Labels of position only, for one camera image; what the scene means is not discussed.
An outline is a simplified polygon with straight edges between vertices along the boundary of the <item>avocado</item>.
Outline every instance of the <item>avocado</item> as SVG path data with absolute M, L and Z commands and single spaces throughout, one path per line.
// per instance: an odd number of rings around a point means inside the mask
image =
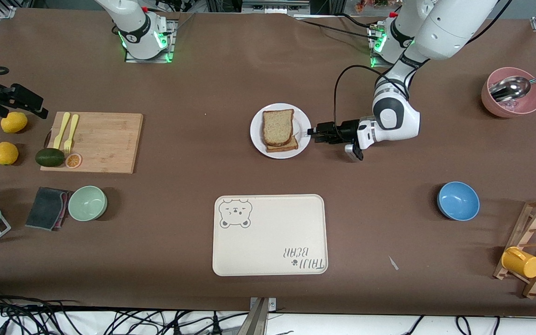
M 38 165 L 40 166 L 53 168 L 55 166 L 63 164 L 63 161 L 65 161 L 66 156 L 61 150 L 54 148 L 45 148 L 37 152 L 36 157 L 34 157 L 34 159 L 36 160 L 36 163 L 38 163 Z

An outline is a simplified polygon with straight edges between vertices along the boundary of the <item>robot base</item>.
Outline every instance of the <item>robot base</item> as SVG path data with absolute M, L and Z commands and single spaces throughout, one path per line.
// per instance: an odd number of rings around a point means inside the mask
M 378 38 L 377 40 L 369 40 L 369 56 L 371 66 L 384 68 L 392 67 L 394 64 L 385 61 L 377 52 L 377 49 L 382 49 L 382 46 L 387 39 L 384 21 L 378 21 L 378 23 L 371 25 L 370 28 L 366 28 L 366 30 L 368 32 L 368 36 L 376 36 Z
M 177 23 L 178 20 L 167 20 L 166 21 L 166 30 L 161 29 L 161 31 L 168 32 L 168 35 L 164 38 L 167 41 L 168 47 L 163 49 L 158 55 L 151 59 L 141 60 L 132 56 L 127 50 L 125 53 L 125 62 L 126 63 L 154 63 L 154 64 L 165 64 L 172 63 L 173 53 L 175 52 L 175 41 L 177 40 Z

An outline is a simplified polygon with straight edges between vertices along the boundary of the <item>yellow knife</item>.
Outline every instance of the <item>yellow knife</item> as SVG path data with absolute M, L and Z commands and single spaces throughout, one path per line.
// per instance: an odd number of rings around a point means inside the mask
M 72 114 L 65 112 L 63 114 L 63 119 L 61 120 L 61 127 L 59 128 L 59 134 L 55 137 L 55 141 L 53 142 L 53 147 L 55 149 L 59 149 L 59 146 L 61 146 L 61 140 L 63 139 L 63 133 L 66 132 L 67 123 L 70 121 L 70 116 Z

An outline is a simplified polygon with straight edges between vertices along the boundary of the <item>bear illustration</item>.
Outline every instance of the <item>bear illustration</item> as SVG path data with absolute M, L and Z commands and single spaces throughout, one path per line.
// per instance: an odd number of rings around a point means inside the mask
M 247 200 L 223 200 L 219 205 L 221 213 L 221 227 L 228 228 L 230 225 L 240 225 L 243 228 L 251 225 L 249 214 L 251 213 L 251 203 Z

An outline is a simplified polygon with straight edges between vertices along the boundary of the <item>white tray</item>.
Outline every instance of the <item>white tray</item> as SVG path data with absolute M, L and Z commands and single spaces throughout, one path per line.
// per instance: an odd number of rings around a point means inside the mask
M 217 275 L 322 274 L 327 268 L 321 196 L 226 195 L 214 203 Z

